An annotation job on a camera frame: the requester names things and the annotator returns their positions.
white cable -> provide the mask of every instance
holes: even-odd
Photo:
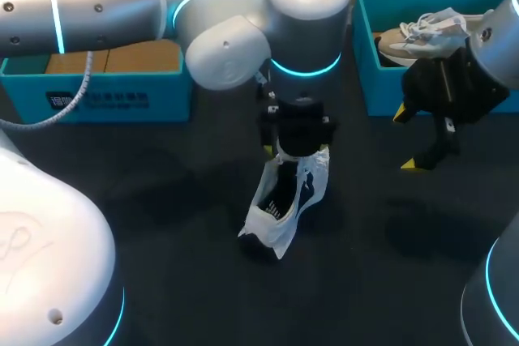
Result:
[[[84,93],[87,91],[88,83],[90,82],[90,74],[92,72],[92,60],[93,60],[94,54],[93,52],[87,53],[87,61],[84,67],[84,74],[83,74],[83,81],[81,82],[81,86],[79,87],[79,90],[74,96],[74,99],[59,113],[54,115],[53,117],[50,117],[49,119],[45,119],[42,122],[38,123],[31,123],[28,125],[23,125],[20,123],[13,123],[4,121],[3,119],[0,119],[0,127],[7,130],[18,130],[18,131],[30,131],[30,130],[39,130],[43,129],[47,126],[52,126],[53,124],[57,123],[62,117],[70,113],[79,103],[81,98],[83,97]]]

label on box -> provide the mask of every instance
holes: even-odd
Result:
[[[50,108],[60,111],[67,107],[74,96],[70,92],[47,92],[47,101],[50,104]]]

dark tabletop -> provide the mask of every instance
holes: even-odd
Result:
[[[519,117],[463,129],[461,156],[432,173],[402,172],[430,118],[367,117],[349,44],[340,67],[328,193],[279,263],[236,240],[264,163],[254,88],[197,90],[188,124],[10,133],[105,213],[135,345],[464,344],[464,284],[519,206]]]

white shoe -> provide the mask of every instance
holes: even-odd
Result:
[[[447,58],[465,46],[465,39],[484,15],[462,15],[452,8],[424,14],[417,22],[400,23],[375,39],[377,49],[389,65],[411,66],[419,58]]]
[[[329,160],[327,147],[312,156],[298,159],[297,189],[294,200],[284,215],[279,215],[272,203],[264,209],[259,207],[276,186],[277,171],[284,163],[279,155],[267,162],[245,225],[238,236],[254,234],[264,246],[274,250],[278,259],[281,259],[294,238],[300,215],[324,197],[328,185]]]

teal plastic bin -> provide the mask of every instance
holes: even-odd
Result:
[[[23,123],[52,117],[79,89],[83,75],[47,75],[49,59],[35,56],[3,61],[0,82]],[[84,98],[60,123],[186,122],[192,81],[183,58],[179,58],[178,68],[180,71],[92,74]]]
[[[401,78],[405,67],[380,65],[373,32],[385,32],[400,22],[418,20],[427,12],[447,7],[462,14],[483,14],[495,9],[503,0],[357,0],[353,11],[353,44],[355,61],[364,92],[367,112],[371,116],[393,116],[402,102]],[[519,92],[494,112],[519,112]]]

